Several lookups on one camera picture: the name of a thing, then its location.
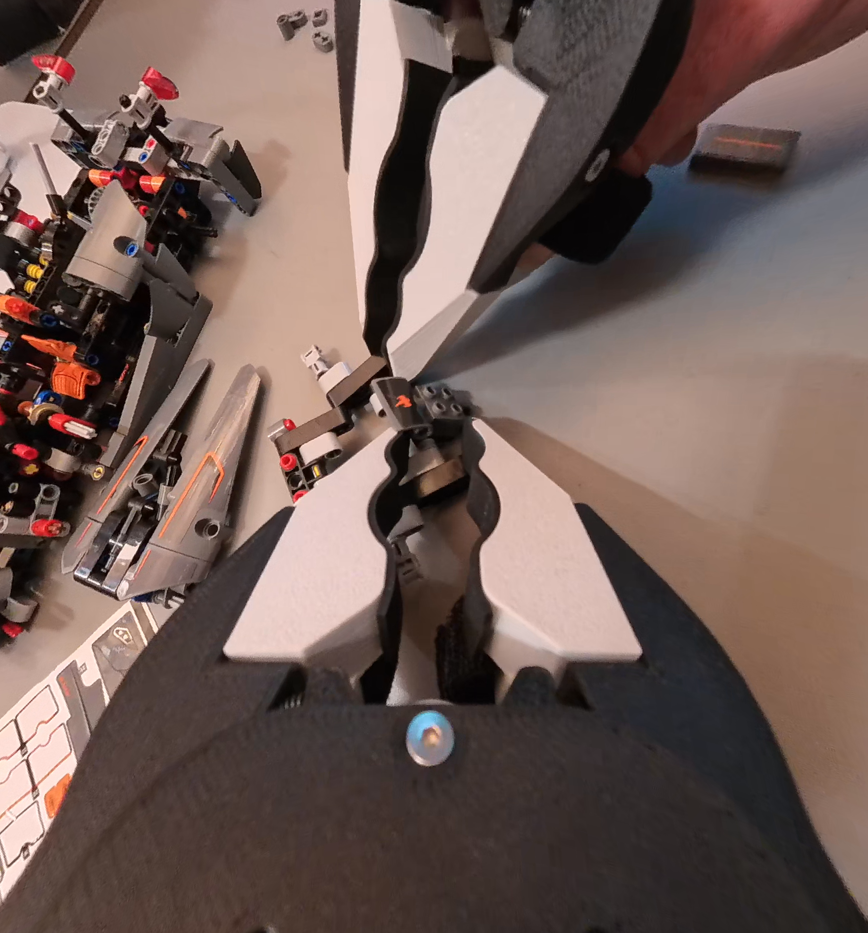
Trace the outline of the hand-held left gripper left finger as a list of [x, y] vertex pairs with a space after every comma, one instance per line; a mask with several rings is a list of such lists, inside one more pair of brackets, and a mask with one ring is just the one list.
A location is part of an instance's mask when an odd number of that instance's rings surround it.
[[367, 701], [388, 700], [402, 627], [388, 537], [406, 471], [407, 434], [385, 431], [288, 509], [228, 658], [338, 669]]

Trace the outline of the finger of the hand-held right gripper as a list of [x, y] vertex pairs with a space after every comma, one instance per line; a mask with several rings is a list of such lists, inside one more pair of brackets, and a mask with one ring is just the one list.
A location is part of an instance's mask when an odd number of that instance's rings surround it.
[[544, 107], [545, 93], [492, 68], [445, 103], [428, 157], [423, 245], [399, 284], [393, 376], [415, 380], [495, 302], [474, 269]]
[[423, 239], [428, 150], [451, 81], [444, 22], [431, 5], [360, 3], [348, 194], [372, 356], [389, 356], [401, 285]]

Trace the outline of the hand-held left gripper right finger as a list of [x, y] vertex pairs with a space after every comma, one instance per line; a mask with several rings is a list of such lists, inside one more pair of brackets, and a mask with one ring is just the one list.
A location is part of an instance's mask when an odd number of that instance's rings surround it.
[[466, 423], [466, 510], [478, 530], [466, 583], [466, 651], [559, 683], [571, 663], [635, 662], [642, 647], [577, 504], [479, 418]]

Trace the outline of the black lego beam with connector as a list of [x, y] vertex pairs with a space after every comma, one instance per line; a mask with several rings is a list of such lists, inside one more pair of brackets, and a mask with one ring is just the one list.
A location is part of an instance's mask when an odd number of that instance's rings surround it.
[[321, 349], [311, 345], [300, 359], [316, 379], [328, 405], [345, 413], [368, 404], [372, 381], [391, 375], [388, 361], [382, 356], [369, 356], [356, 368], [345, 361], [331, 365]]
[[410, 457], [408, 472], [398, 485], [401, 513], [388, 535], [401, 583], [411, 583], [422, 576], [408, 539], [424, 529], [425, 510], [457, 496], [468, 484], [469, 478], [459, 456], [446, 458], [433, 449], [418, 449]]

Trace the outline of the black printed lego block assembly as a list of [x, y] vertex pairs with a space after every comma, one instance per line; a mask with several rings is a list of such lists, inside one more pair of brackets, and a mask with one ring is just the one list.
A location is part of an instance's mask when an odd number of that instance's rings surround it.
[[469, 394], [402, 377], [374, 379], [370, 388], [373, 407], [395, 434], [384, 452], [394, 477], [447, 467], [466, 475], [461, 436], [474, 415]]

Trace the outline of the grey lego wing panel assembly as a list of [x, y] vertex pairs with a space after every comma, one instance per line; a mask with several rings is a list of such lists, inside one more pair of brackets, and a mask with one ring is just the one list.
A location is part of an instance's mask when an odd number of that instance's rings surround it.
[[212, 366], [186, 367], [78, 529], [60, 568], [118, 601], [168, 605], [209, 574], [230, 534], [229, 507], [261, 379], [242, 366], [198, 440], [176, 422]]

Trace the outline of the large lego car chassis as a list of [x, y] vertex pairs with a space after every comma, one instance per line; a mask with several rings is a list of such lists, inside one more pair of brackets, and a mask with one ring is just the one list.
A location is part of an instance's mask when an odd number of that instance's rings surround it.
[[260, 181], [218, 124], [171, 119], [175, 84], [148, 68], [119, 108], [79, 120], [76, 70], [32, 57], [52, 143], [78, 168], [65, 193], [31, 144], [49, 214], [0, 215], [0, 647], [39, 608], [38, 552], [67, 543], [187, 367], [211, 309], [190, 273], [218, 236], [202, 186], [252, 216]]

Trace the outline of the person's right hand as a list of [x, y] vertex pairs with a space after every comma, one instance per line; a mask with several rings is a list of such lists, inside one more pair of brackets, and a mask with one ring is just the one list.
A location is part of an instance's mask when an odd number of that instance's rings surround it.
[[680, 64], [618, 169], [639, 177], [684, 160], [699, 125], [757, 81], [868, 32], [868, 1], [697, 1]]

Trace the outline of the black tile with orange stripe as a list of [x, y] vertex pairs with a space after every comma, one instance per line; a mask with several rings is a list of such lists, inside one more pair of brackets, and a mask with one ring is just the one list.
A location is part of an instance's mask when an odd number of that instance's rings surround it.
[[688, 169], [698, 174], [776, 178], [789, 168], [801, 135], [788, 129], [707, 124], [690, 155]]

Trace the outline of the white sticker sheet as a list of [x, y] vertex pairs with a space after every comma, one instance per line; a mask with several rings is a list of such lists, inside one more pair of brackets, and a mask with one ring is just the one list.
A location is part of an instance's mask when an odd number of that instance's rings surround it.
[[164, 624], [126, 602], [0, 717], [0, 905], [54, 822], [113, 694]]

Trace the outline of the dark printed cardboard box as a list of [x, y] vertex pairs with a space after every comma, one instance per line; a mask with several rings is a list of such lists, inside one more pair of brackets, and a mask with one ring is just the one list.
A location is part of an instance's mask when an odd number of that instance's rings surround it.
[[0, 1], [0, 66], [62, 36], [85, 1]]

